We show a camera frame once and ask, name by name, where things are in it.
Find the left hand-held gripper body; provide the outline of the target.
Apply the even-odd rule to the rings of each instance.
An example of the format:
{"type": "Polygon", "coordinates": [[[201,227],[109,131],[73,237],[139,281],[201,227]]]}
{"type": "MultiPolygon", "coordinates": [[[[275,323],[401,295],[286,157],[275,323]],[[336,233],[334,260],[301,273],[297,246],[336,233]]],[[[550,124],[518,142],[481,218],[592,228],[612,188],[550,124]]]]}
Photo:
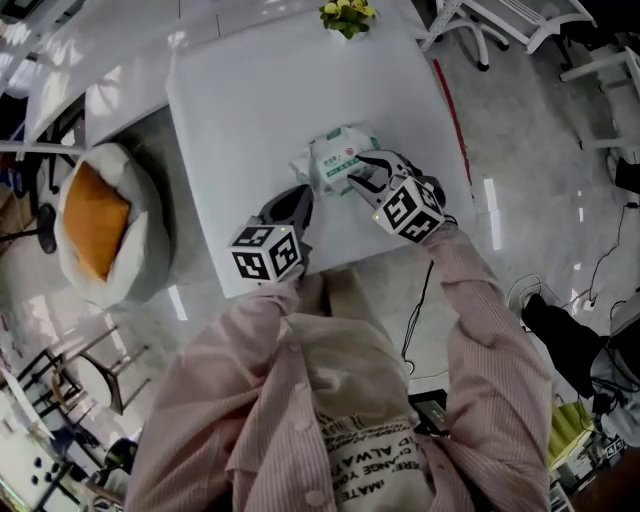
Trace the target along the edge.
{"type": "Polygon", "coordinates": [[[288,220],[263,220],[262,208],[240,227],[228,251],[243,280],[255,283],[281,281],[301,264],[307,268],[312,247],[303,241],[306,202],[288,220]]]}

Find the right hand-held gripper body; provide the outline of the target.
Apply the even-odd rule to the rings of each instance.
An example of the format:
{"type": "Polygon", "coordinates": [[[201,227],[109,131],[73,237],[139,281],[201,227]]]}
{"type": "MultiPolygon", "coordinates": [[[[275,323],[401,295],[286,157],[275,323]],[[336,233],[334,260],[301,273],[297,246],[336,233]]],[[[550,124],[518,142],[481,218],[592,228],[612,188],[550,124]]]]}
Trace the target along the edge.
{"type": "Polygon", "coordinates": [[[374,207],[374,220],[387,232],[412,243],[421,243],[444,223],[446,196],[437,178],[425,175],[404,156],[393,152],[394,170],[388,194],[374,207]]]}

